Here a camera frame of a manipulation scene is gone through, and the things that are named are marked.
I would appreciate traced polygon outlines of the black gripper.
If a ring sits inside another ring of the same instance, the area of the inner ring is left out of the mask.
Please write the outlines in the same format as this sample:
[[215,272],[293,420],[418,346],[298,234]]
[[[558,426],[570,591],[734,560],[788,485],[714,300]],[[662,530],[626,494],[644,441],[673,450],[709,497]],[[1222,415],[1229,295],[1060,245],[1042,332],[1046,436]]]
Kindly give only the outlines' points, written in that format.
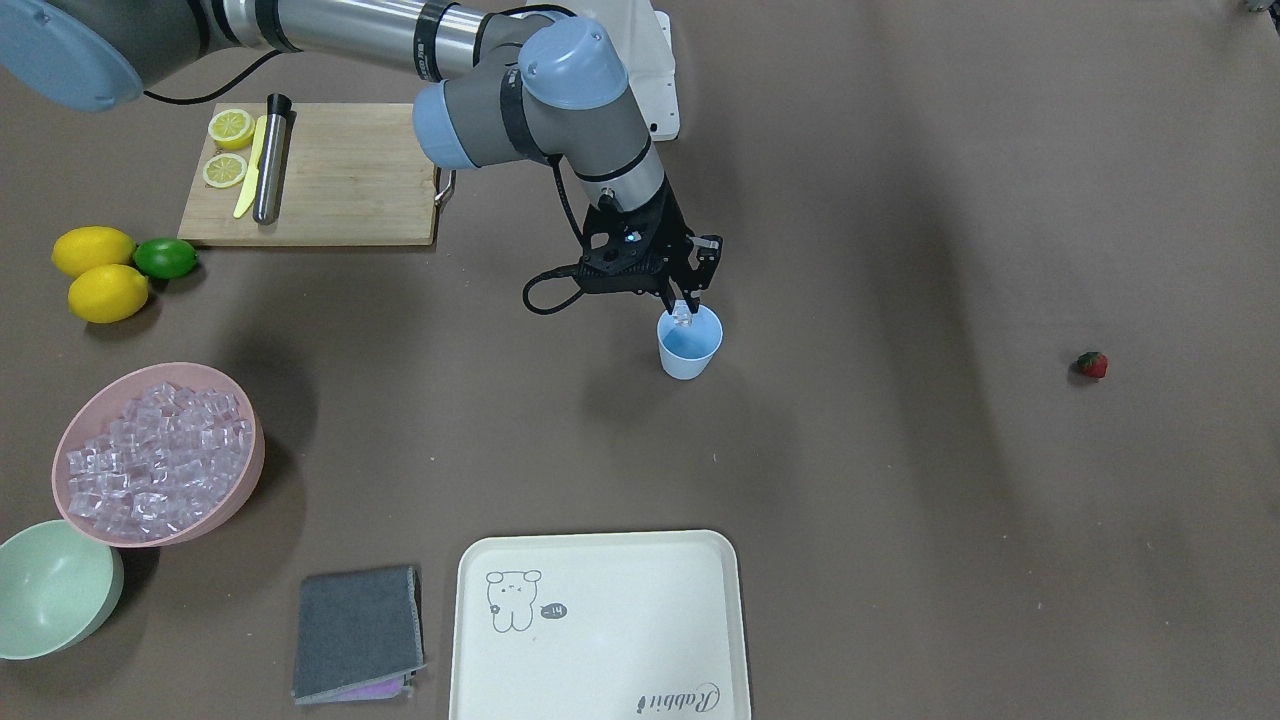
[[684,297],[690,313],[699,313],[723,250],[718,234],[695,234],[685,223],[671,183],[664,179],[649,201],[622,210],[621,196],[604,190],[588,210],[586,240],[605,236],[599,247],[588,246],[575,269],[584,293],[649,293],[659,297],[667,314]]

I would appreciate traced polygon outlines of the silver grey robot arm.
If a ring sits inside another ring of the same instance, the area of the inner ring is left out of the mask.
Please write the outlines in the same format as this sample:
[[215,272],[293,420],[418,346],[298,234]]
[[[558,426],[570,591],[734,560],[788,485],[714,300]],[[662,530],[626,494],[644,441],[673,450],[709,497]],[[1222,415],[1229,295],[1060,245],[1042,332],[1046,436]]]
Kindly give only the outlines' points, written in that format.
[[3,65],[46,99],[106,111],[229,47],[321,53],[408,70],[413,131],[448,170],[566,163],[589,208],[580,293],[649,293],[698,314],[722,240],[684,220],[628,68],[596,19],[550,4],[457,1],[5,1]]

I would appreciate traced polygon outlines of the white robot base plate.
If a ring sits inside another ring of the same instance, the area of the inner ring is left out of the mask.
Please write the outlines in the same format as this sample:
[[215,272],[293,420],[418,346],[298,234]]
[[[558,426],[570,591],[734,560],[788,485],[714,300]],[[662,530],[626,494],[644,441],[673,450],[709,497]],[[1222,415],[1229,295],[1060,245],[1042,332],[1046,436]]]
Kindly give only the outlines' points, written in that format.
[[657,142],[673,141],[681,129],[672,23],[650,1],[628,3],[628,50],[625,61],[630,83]]

